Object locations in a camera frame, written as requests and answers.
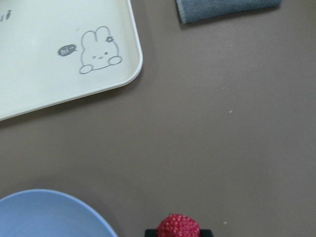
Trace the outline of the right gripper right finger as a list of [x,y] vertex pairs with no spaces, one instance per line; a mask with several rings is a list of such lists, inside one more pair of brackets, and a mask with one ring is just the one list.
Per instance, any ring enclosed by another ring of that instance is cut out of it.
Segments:
[[200,236],[201,237],[213,237],[213,232],[210,229],[201,229]]

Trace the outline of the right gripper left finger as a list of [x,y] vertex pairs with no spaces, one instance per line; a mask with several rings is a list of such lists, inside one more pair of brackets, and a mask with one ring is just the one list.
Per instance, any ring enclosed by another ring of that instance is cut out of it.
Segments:
[[158,237],[158,232],[156,229],[146,229],[144,237]]

